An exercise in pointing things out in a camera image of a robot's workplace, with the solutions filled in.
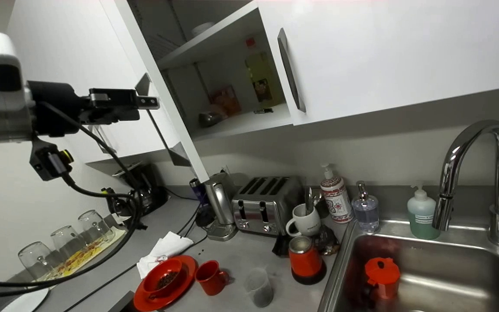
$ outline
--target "faucet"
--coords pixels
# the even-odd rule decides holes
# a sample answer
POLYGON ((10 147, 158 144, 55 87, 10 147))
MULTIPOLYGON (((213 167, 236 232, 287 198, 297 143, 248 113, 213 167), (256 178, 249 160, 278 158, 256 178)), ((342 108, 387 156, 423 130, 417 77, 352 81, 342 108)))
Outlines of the faucet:
POLYGON ((472 124, 463 130, 450 146, 442 164, 440 197, 436 203, 432 227, 442 231, 448 229, 451 213, 454 211, 454 195, 461 162, 471 144, 485 133, 492 133, 496 139, 496 202, 489 207, 489 240, 499 245, 499 121, 497 120, 483 120, 472 124))

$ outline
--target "white mug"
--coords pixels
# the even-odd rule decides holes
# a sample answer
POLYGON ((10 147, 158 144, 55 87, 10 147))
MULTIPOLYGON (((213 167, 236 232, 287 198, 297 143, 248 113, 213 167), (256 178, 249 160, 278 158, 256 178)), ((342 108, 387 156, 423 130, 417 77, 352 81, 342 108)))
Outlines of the white mug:
POLYGON ((307 214, 307 209, 305 204, 297 205, 292 211, 292 219, 286 223, 286 232, 293 237, 299 235, 313 236, 319 233, 321 227, 321 218, 319 218, 319 213, 313 207, 313 211, 307 214), (298 233, 291 233, 290 226, 295 223, 295 227, 298 229, 298 233))

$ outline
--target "sink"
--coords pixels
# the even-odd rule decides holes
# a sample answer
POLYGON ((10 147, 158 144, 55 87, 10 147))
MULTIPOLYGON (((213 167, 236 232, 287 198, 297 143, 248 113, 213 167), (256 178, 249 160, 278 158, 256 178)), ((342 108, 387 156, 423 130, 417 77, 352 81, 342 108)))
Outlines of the sink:
POLYGON ((382 222, 365 235, 350 225, 327 282, 319 311, 499 312, 499 247, 486 229, 451 228, 435 241, 416 239, 409 224, 382 222), (400 268, 398 296, 364 300, 365 264, 391 257, 400 268))

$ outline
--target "gray countertop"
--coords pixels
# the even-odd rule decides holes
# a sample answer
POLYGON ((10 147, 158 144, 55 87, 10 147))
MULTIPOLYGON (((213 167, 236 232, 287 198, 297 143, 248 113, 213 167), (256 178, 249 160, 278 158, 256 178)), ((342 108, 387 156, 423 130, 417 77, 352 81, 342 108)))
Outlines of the gray countertop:
MULTIPOLYGON (((89 292, 136 263, 140 257, 147 255, 159 237, 163 237, 168 231, 178 231, 195 209, 194 201, 170 199, 163 207, 144 217, 143 222, 148 226, 146 231, 137 231, 123 250, 100 267, 55 287, 36 312, 66 310, 89 292)), ((330 218, 323 221, 334 230, 338 239, 341 239, 346 226, 335 224, 330 218)), ((199 228, 192 229, 188 235, 194 242, 204 236, 205 232, 199 228)), ((218 261, 221 268, 230 273, 233 283, 216 296, 206 296, 198 283, 194 283, 184 296, 164 310, 167 312, 230 311, 233 307, 241 311, 317 310, 335 256, 324 257, 328 270, 327 276, 321 282, 313 286, 304 286, 292 278, 289 259, 277 257, 271 252, 274 244, 273 237, 238 232, 229 241, 206 239, 192 247, 184 254, 194 257, 198 264, 211 259, 218 261), (243 281, 248 272, 257 267, 264 268, 269 273, 275 292, 273 302, 266 308, 256 308, 249 298, 246 298, 243 288, 243 281)), ((137 269, 133 268, 71 311, 107 312, 129 290, 135 291, 140 282, 140 275, 137 269)))

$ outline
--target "upside-down glass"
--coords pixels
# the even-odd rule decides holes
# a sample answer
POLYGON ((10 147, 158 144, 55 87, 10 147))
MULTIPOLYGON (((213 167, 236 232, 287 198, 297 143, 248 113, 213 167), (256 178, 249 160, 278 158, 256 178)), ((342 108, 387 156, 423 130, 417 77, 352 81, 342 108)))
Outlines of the upside-down glass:
POLYGON ((50 253, 51 250, 44 243, 35 241, 20 249, 18 259, 34 280, 44 280, 44 276, 57 267, 57 263, 49 259, 50 253))
POLYGON ((109 226, 101 215, 95 210, 86 211, 78 217, 78 222, 89 237, 89 243, 103 237, 103 241, 111 241, 115 237, 115 232, 109 229, 109 226))
POLYGON ((78 236, 78 233, 71 225, 67 225, 51 233, 51 239, 53 240, 55 249, 61 253, 65 261, 87 246, 86 241, 78 236))

